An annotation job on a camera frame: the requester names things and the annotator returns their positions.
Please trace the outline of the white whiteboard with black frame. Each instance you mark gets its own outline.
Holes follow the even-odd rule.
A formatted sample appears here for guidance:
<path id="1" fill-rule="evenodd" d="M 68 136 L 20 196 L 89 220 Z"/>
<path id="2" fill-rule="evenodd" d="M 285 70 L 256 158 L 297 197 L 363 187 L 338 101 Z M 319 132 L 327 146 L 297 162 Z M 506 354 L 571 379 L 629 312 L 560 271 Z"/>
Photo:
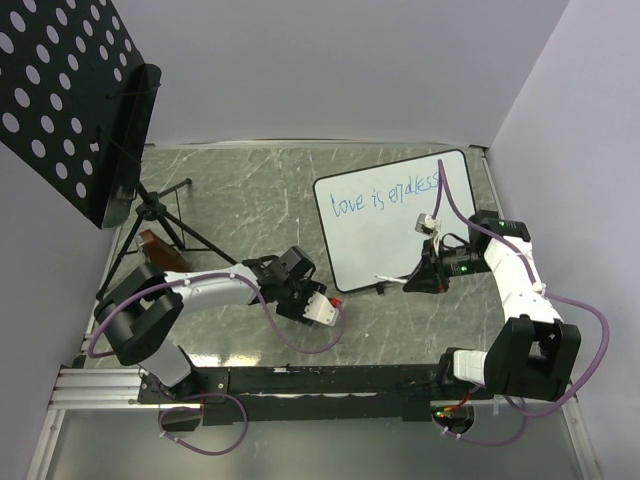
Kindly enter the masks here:
<path id="1" fill-rule="evenodd" d="M 476 212 L 465 155 L 451 150 L 320 178 L 313 192 L 336 288 L 359 290 L 382 276 L 409 275 L 426 237 L 415 230 L 433 212 L 438 164 L 463 217 Z"/>

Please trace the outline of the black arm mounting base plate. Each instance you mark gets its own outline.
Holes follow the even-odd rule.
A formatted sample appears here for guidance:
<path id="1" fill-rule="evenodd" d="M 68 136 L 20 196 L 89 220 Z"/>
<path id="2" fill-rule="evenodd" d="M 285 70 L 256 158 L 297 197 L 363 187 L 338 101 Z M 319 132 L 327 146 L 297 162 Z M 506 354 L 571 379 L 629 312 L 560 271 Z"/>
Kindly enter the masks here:
<path id="1" fill-rule="evenodd" d="M 156 387 L 145 378 L 138 402 L 202 406 L 203 423 L 214 426 L 241 421 L 239 407 L 224 397 L 189 400 L 190 395 L 231 395 L 253 422 L 378 418 L 429 422 L 434 407 L 455 405 L 468 391 L 473 400 L 492 398 L 469 382 L 445 378 L 436 364 L 198 367 L 195 373 L 195 381 L 180 393 Z"/>

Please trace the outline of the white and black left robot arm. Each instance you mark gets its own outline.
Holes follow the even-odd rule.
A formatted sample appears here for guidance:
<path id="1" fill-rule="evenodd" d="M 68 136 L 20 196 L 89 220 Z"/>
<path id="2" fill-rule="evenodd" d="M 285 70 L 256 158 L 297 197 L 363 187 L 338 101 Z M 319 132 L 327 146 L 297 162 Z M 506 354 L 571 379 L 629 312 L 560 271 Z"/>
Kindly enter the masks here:
<path id="1" fill-rule="evenodd" d="M 273 303 L 282 317 L 332 327 L 338 309 L 325 285 L 313 280 L 314 271 L 314 262 L 297 246 L 280 256 L 203 272 L 165 271 L 146 263 L 100 301 L 94 336 L 107 339 L 121 365 L 142 368 L 167 396 L 184 402 L 200 391 L 201 381 L 189 356 L 169 338 L 176 321 L 214 307 Z"/>

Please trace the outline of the white whiteboard marker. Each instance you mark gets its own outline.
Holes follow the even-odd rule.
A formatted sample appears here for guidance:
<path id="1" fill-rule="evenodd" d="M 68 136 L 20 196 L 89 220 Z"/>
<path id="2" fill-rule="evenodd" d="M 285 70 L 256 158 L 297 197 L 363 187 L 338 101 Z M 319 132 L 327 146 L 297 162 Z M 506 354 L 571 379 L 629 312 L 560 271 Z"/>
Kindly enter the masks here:
<path id="1" fill-rule="evenodd" d="M 381 282 L 398 283 L 402 285 L 405 285 L 407 283 L 407 280 L 404 278 L 389 277 L 384 275 L 375 275 L 375 277 Z"/>

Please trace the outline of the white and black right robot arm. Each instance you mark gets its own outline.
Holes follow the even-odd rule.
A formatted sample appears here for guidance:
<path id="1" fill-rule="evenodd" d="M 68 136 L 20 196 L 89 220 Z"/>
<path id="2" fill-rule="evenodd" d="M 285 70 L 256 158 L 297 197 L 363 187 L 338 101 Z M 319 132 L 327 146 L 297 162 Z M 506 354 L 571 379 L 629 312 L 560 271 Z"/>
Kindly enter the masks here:
<path id="1" fill-rule="evenodd" d="M 544 297 L 524 223 L 488 210 L 476 212 L 469 222 L 468 240 L 447 247 L 439 220 L 419 215 L 416 230 L 427 238 L 403 289 L 443 294 L 455 277 L 490 273 L 505 324 L 488 351 L 448 348 L 439 360 L 438 390 L 458 398 L 474 384 L 492 394 L 556 401 L 569 383 L 581 344 L 579 329 L 564 323 Z"/>

